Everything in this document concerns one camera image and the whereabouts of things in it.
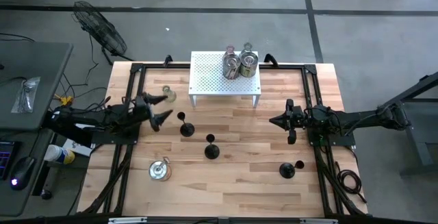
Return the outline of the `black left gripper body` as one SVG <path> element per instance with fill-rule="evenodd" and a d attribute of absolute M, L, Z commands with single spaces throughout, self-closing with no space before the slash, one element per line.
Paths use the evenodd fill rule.
<path fill-rule="evenodd" d="M 155 115 L 151 109 L 149 102 L 150 95 L 141 95 L 136 97 L 136 104 L 134 107 L 134 117 L 137 123 L 143 121 L 149 121 L 151 128 L 154 132 L 157 131 L 157 122 L 155 121 Z"/>

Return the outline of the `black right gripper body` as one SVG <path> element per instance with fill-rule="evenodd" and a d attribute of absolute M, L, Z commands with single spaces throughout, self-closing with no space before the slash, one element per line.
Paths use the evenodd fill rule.
<path fill-rule="evenodd" d="M 293 145 L 296 142 L 296 128 L 305 128 L 305 119 L 307 115 L 303 112 L 300 105 L 294 105 L 292 99 L 286 101 L 286 117 L 287 117 L 287 131 L 288 138 L 287 143 Z"/>

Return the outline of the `green tinted glass candle holder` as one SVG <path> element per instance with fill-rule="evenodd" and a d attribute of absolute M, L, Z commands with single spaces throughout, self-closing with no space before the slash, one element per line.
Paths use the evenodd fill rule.
<path fill-rule="evenodd" d="M 167 101 L 168 103 L 172 103 L 172 102 L 174 102 L 174 101 L 176 100 L 176 98 L 177 98 L 177 94 L 176 94 L 176 92 L 173 91 L 173 90 L 171 89 L 171 87 L 168 86 L 168 85 L 162 86 L 162 92 L 163 92 L 164 95 L 167 96 L 166 101 Z"/>

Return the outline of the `black metal candlestick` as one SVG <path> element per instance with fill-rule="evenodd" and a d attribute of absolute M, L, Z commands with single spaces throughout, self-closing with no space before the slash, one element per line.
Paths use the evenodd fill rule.
<path fill-rule="evenodd" d="M 177 118 L 183 122 L 183 125 L 180 127 L 180 133 L 182 136 L 190 137 L 195 132 L 195 127 L 191 123 L 185 122 L 185 113 L 179 112 L 177 114 Z"/>
<path fill-rule="evenodd" d="M 214 160 L 220 155 L 219 147 L 214 144 L 215 136 L 213 134 L 208 134 L 206 136 L 206 141 L 209 144 L 205 147 L 205 156 L 210 160 Z"/>
<path fill-rule="evenodd" d="M 296 174 L 296 169 L 303 169 L 305 163 L 302 160 L 298 160 L 295 164 L 284 162 L 279 167 L 280 175 L 285 179 L 291 179 Z"/>

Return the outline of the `silver tin can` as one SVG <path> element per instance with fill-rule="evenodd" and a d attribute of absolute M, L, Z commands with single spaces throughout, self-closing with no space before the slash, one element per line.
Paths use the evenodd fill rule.
<path fill-rule="evenodd" d="M 151 163 L 149 167 L 149 176 L 155 181 L 166 181 L 172 175 L 172 168 L 170 166 L 170 159 L 163 157 L 162 160 L 156 160 Z"/>
<path fill-rule="evenodd" d="M 226 54 L 222 58 L 222 75 L 226 79 L 236 79 L 240 74 L 241 61 L 238 55 Z"/>

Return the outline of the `olive gold tin can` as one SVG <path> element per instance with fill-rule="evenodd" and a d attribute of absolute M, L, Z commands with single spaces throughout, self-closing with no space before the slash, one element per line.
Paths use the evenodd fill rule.
<path fill-rule="evenodd" d="M 258 56 L 253 52 L 246 52 L 240 56 L 240 74 L 243 77 L 253 77 L 258 66 Z"/>

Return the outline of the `white perforated metal shelf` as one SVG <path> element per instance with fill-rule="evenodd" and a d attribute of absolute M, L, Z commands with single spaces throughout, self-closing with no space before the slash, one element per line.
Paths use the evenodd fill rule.
<path fill-rule="evenodd" d="M 198 96 L 251 96 L 256 108 L 261 96 L 260 70 L 252 77 L 226 79 L 222 75 L 223 51 L 193 51 L 190 60 L 188 95 L 192 107 Z"/>

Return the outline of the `white paper sheet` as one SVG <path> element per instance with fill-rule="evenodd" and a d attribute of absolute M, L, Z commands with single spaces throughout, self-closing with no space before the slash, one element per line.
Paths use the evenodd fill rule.
<path fill-rule="evenodd" d="M 69 150 L 73 151 L 74 153 L 89 157 L 90 154 L 92 153 L 92 150 L 96 147 L 96 145 L 91 144 L 90 147 L 87 147 L 87 146 L 83 146 L 83 145 L 67 138 L 66 142 L 64 143 L 64 145 L 62 147 L 65 149 L 69 149 Z"/>

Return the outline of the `black diagonal bar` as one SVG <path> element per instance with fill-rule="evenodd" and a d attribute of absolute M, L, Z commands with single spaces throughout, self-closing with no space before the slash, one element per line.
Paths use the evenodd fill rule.
<path fill-rule="evenodd" d="M 92 144 L 92 133 L 77 127 L 72 123 L 58 123 L 53 121 L 45 121 L 42 124 L 43 128 L 50 129 L 55 133 L 73 140 L 80 145 L 90 147 Z"/>

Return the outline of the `black floor fan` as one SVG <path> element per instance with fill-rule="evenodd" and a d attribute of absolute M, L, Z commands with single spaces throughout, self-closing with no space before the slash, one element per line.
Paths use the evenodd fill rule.
<path fill-rule="evenodd" d="M 76 1 L 73 4 L 73 14 L 82 30 L 100 44 L 101 50 L 110 65 L 113 65 L 113 62 L 106 54 L 107 51 L 112 56 L 121 57 L 133 62 L 133 59 L 125 56 L 127 44 L 123 37 L 96 7 L 87 1 Z"/>

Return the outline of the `white yellow wipes canister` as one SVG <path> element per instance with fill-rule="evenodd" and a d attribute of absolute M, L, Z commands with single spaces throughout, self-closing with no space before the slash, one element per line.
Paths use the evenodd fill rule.
<path fill-rule="evenodd" d="M 57 145 L 49 145 L 44 155 L 44 160 L 47 162 L 70 164 L 75 160 L 75 154 L 70 149 L 65 149 Z"/>

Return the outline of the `grey desk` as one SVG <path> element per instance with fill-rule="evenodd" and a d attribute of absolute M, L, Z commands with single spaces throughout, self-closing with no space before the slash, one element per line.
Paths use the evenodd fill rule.
<path fill-rule="evenodd" d="M 72 51 L 65 42 L 0 41 L 0 129 L 31 131 L 42 125 Z M 34 77 L 40 83 L 33 112 L 13 113 L 22 81 Z"/>
<path fill-rule="evenodd" d="M 40 172 L 43 158 L 47 147 L 52 141 L 53 132 L 48 129 L 41 129 L 38 132 L 23 132 L 5 137 L 3 140 L 19 142 L 18 150 L 12 156 L 9 164 L 8 174 L 5 179 L 0 177 L 0 216 L 17 217 L 23 210 L 31 196 L 38 174 Z M 27 186 L 22 190 L 11 188 L 11 174 L 15 164 L 25 157 L 35 160 L 31 170 Z"/>

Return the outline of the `clear plastic bag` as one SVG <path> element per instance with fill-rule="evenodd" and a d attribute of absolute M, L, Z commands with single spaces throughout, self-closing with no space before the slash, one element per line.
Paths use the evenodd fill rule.
<path fill-rule="evenodd" d="M 39 83 L 40 77 L 24 79 L 21 82 L 21 87 L 16 94 L 11 113 L 24 114 L 34 111 L 34 101 Z"/>

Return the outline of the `black metal table stand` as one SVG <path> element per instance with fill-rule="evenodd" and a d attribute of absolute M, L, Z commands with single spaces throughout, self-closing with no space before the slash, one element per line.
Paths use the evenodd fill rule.
<path fill-rule="evenodd" d="M 418 83 L 384 105 L 397 105 L 410 125 L 407 138 L 415 147 L 420 163 L 400 172 L 402 177 L 438 173 L 438 162 L 433 161 L 428 146 L 438 145 L 438 71 L 425 75 Z"/>

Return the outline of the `black computer mouse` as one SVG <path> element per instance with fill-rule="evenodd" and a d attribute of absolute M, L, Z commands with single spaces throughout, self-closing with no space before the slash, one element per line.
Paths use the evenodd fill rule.
<path fill-rule="evenodd" d="M 30 156 L 23 157 L 14 165 L 10 176 L 12 190 L 23 190 L 27 187 L 36 159 Z"/>

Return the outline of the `backlit keyboard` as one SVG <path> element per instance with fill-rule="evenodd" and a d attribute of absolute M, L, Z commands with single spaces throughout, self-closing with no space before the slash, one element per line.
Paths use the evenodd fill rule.
<path fill-rule="evenodd" d="M 0 179 L 5 180 L 8 170 L 16 152 L 17 143 L 12 141 L 0 141 Z"/>

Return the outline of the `black aluminium table frame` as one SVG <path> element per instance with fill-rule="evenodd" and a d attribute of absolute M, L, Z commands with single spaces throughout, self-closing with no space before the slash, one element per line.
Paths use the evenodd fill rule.
<path fill-rule="evenodd" d="M 133 62 L 116 62 L 107 93 L 110 103 L 121 100 L 128 85 L 143 86 L 158 95 L 163 85 L 177 92 L 173 103 L 162 102 L 156 113 L 173 110 L 158 132 L 149 123 L 140 128 L 133 146 L 126 179 L 116 182 L 112 205 L 124 216 L 181 217 L 321 217 L 324 200 L 335 208 L 336 194 L 327 180 L 320 180 L 315 149 L 307 132 L 297 131 L 297 141 L 287 143 L 285 130 L 269 122 L 284 112 L 287 99 L 305 105 L 316 97 L 312 66 L 284 64 L 279 68 L 263 65 L 261 100 L 254 108 L 248 97 L 199 97 L 193 108 L 188 96 L 190 70 L 180 62 L 147 62 L 145 71 Z M 184 112 L 195 127 L 183 137 L 176 113 Z M 206 136 L 215 136 L 220 155 L 205 156 Z M 166 181 L 149 176 L 152 162 L 170 159 L 172 175 Z M 291 179 L 283 178 L 284 162 L 305 163 Z"/>

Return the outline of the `silver metal bracket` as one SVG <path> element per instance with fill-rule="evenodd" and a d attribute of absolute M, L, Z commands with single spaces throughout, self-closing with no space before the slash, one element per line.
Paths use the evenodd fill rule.
<path fill-rule="evenodd" d="M 145 224 L 147 222 L 148 222 L 147 217 L 135 216 L 135 217 L 110 218 L 107 224 Z"/>
<path fill-rule="evenodd" d="M 339 224 L 336 219 L 300 219 L 300 224 Z"/>

